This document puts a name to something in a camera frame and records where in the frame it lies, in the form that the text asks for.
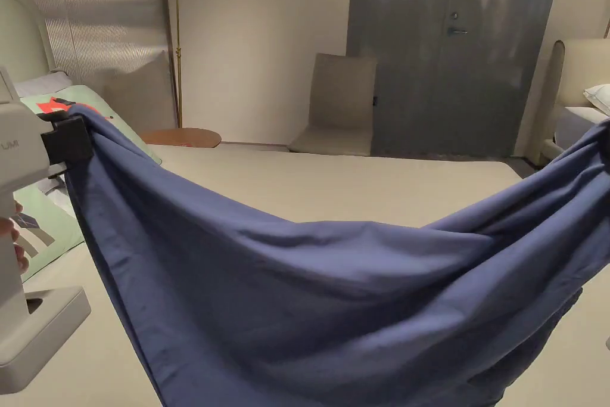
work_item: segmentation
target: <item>white device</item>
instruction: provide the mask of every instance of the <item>white device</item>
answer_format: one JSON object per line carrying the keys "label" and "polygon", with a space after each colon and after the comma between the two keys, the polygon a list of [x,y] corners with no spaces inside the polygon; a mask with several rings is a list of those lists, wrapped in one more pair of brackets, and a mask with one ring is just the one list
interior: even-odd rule
{"label": "white device", "polygon": [[[0,67],[0,217],[13,193],[66,170],[51,164],[43,134],[55,130],[21,103]],[[0,238],[0,394],[23,390],[76,331],[91,307],[82,287],[25,293],[10,236]]]}

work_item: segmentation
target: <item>round side table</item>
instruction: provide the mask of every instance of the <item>round side table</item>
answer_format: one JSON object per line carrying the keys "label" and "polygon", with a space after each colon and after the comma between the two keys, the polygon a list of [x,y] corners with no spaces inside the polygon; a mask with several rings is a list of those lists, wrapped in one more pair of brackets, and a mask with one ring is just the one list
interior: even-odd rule
{"label": "round side table", "polygon": [[216,148],[222,142],[218,133],[195,128],[152,131],[144,133],[141,137],[146,144],[169,147]]}

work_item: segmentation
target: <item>upholstered headboard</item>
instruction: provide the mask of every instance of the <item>upholstered headboard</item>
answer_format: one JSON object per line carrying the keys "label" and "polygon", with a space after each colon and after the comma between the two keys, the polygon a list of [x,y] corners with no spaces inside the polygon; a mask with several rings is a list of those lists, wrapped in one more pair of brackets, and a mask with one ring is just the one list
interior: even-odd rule
{"label": "upholstered headboard", "polygon": [[16,83],[55,68],[45,19],[33,0],[0,0],[0,66]]}
{"label": "upholstered headboard", "polygon": [[557,42],[542,87],[528,158],[540,163],[542,153],[554,158],[553,136],[561,107],[588,107],[584,91],[610,82],[610,40]]}

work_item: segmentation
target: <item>fabric fold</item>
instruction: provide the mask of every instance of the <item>fabric fold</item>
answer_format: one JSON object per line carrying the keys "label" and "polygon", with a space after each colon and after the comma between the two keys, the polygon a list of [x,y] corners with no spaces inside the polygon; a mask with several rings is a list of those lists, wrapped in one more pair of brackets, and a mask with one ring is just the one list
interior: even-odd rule
{"label": "fabric fold", "polygon": [[493,405],[610,262],[608,123],[413,229],[282,220],[70,113],[95,149],[67,173],[70,197],[167,407]]}

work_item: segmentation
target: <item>gray door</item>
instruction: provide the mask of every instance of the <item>gray door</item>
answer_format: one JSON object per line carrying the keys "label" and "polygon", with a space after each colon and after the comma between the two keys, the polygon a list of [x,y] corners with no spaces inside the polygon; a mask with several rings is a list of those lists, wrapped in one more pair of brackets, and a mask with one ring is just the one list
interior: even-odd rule
{"label": "gray door", "polygon": [[374,153],[509,156],[553,0],[351,0],[379,59]]}
{"label": "gray door", "polygon": [[374,154],[412,145],[436,79],[447,1],[351,0],[348,54],[379,61]]}

